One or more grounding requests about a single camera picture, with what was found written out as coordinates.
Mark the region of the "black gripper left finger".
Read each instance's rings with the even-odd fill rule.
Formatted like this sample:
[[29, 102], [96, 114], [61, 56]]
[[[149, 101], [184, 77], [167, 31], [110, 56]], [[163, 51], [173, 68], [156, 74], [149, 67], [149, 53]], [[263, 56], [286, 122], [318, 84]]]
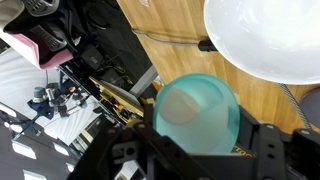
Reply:
[[147, 180], [214, 180], [214, 176], [196, 162], [168, 136], [153, 128], [155, 107], [143, 106], [143, 120], [132, 125], [134, 137], [141, 143], [137, 163]]

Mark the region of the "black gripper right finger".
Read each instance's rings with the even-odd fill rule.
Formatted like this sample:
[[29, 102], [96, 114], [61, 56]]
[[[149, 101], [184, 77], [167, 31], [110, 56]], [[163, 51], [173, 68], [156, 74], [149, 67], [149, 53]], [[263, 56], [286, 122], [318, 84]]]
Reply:
[[268, 123], [259, 123], [240, 108], [240, 131], [237, 142], [251, 157], [238, 163], [237, 180], [294, 180], [286, 163], [281, 131]]

